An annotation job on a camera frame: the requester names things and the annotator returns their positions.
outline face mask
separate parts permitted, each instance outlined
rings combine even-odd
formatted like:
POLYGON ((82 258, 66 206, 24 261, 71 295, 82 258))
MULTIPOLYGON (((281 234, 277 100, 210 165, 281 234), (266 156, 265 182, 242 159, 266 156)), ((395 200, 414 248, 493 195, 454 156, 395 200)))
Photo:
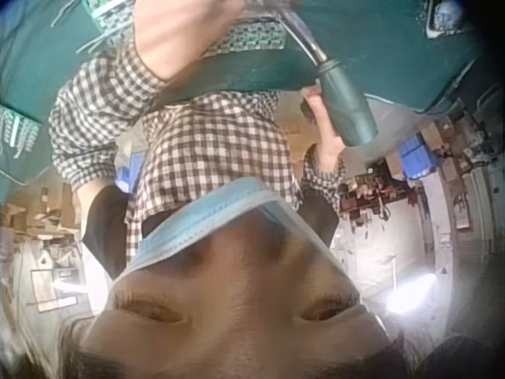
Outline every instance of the face mask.
POLYGON ((311 242, 335 260, 312 228, 277 193, 255 178, 240 178, 185 206, 141 243, 137 255, 116 282, 142 268, 165 261, 252 210, 261 211, 287 233, 311 242))

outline green tool handle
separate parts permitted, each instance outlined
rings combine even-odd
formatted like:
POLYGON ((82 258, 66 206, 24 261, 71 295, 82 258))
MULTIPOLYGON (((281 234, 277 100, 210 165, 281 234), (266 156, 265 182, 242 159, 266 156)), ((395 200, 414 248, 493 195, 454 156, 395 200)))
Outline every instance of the green tool handle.
POLYGON ((346 146, 361 146, 377 136, 377 124, 363 92, 351 81, 340 62, 323 63, 319 69, 323 101, 335 131, 346 146))

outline plaid shirt sleeve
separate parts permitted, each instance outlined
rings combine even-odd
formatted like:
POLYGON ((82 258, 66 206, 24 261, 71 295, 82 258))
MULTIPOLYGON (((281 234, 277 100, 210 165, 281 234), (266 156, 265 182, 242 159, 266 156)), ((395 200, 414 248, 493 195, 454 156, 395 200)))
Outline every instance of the plaid shirt sleeve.
POLYGON ((302 195, 306 190, 315 190, 331 205, 335 214, 340 211, 339 185, 346 174, 346 166, 339 158, 337 167, 331 173, 321 172, 316 158, 316 145, 313 144, 305 154, 303 177, 301 178, 302 195))
POLYGON ((129 41, 82 65, 59 91, 49 117, 53 162, 74 190, 115 178, 115 138, 135 125, 165 86, 129 41))

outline white wall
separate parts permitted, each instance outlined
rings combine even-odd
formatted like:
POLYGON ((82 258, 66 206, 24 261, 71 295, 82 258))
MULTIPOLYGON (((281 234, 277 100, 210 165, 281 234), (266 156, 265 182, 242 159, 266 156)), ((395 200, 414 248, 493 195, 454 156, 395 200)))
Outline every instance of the white wall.
POLYGON ((398 276, 425 261, 419 208, 409 205, 407 199, 388 208, 391 218, 387 222, 372 216, 368 227, 357 228, 353 234, 350 221, 341 220, 335 234, 333 251, 364 298, 392 288, 392 255, 396 256, 398 276))

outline hand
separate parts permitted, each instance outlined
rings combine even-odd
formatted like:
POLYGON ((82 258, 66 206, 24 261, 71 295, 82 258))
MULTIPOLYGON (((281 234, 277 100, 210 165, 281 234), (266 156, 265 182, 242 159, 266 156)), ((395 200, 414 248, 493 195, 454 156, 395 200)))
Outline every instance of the hand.
POLYGON ((321 98, 321 90, 317 87, 308 87, 301 93, 314 113, 319 131, 320 140, 316 148, 319 169, 322 172, 333 172, 339 162, 340 153, 346 146, 333 129, 330 116, 321 98))
POLYGON ((157 77, 172 79, 226 34, 244 6, 244 0, 137 0, 137 53, 157 77))

